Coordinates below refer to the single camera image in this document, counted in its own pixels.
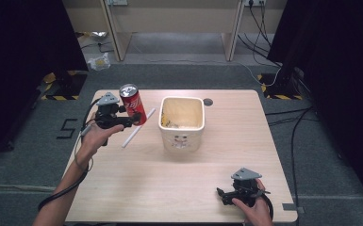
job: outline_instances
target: power strip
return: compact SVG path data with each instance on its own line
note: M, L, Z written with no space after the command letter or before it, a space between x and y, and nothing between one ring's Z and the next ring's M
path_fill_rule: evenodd
M266 6L266 0L253 0L254 4L253 7L260 7L260 6ZM249 7L249 0L245 1L245 7Z

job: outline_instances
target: plastic bag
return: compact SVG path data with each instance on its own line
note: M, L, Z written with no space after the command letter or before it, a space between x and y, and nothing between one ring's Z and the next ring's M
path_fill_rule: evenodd
M88 63L91 65L91 68L96 71L101 71L103 69L108 69L110 67L110 62L108 61L107 53L104 53L103 56L99 56L98 58L90 58Z

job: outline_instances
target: gray carpet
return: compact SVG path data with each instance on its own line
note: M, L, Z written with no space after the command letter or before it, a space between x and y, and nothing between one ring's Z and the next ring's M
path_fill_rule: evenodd
M254 76L275 73L272 67L251 67ZM302 109L312 103L266 99L260 85L242 66L112 65L108 70L88 72L76 101L38 100L13 140L15 149L0 153L0 225L30 225L38 203L56 186L65 170L85 111L98 89L118 89L134 83L140 89L254 89L266 113ZM301 112L269 115L268 122L296 118ZM70 135L61 131L66 119ZM272 137L295 197L291 167L291 135L296 121L272 125ZM300 225L363 225L363 187L355 172L339 157L316 112L309 111L294 137L295 171Z

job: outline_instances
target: white paper bucket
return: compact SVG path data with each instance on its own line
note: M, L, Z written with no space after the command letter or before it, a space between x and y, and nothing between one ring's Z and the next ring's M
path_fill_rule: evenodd
M204 102L194 97L163 98L158 126L166 150L178 153L198 150L205 128Z

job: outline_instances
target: wooden table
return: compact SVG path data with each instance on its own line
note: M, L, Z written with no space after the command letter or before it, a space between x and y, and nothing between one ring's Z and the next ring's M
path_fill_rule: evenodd
M118 90L99 90L93 100L107 91L118 96ZM155 108L155 114L125 148L122 144L136 127L113 135L99 149L67 221L243 222L242 212L223 205L216 191L216 187L233 191L231 175L241 167L263 175L261 180L272 193L274 222L297 218L296 211L283 209L283 203L293 200L254 90L156 89L140 90L140 96L145 111ZM165 96L213 100L213 105L205 106L206 126L198 151L164 149L158 111Z

